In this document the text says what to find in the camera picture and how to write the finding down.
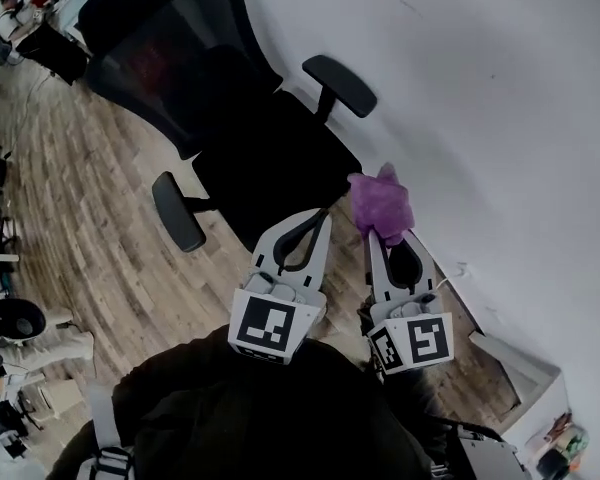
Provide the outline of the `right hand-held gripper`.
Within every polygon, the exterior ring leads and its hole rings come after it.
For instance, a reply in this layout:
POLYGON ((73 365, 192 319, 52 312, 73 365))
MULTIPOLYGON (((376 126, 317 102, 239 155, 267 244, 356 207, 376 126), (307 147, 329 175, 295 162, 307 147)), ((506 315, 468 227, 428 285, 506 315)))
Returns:
POLYGON ((429 292, 434 289, 433 259, 411 231, 404 239, 409 287, 418 294, 408 298, 406 289, 395 283, 385 242, 375 230, 367 236, 370 286, 378 303, 362 313, 363 334, 385 376, 454 359, 453 315, 443 310, 437 293, 429 292))

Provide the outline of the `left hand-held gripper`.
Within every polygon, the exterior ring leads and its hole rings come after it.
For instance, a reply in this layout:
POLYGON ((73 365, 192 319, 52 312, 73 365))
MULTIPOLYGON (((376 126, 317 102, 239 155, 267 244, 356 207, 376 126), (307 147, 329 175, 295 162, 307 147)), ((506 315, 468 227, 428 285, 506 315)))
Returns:
POLYGON ((316 208, 291 215, 261 235, 251 264, 262 271, 234 292, 228 331, 234 351, 279 365, 291 362, 326 313, 326 296, 313 289, 322 284, 331 229, 329 212, 316 208), (307 234, 303 259, 286 265, 285 258, 307 234))

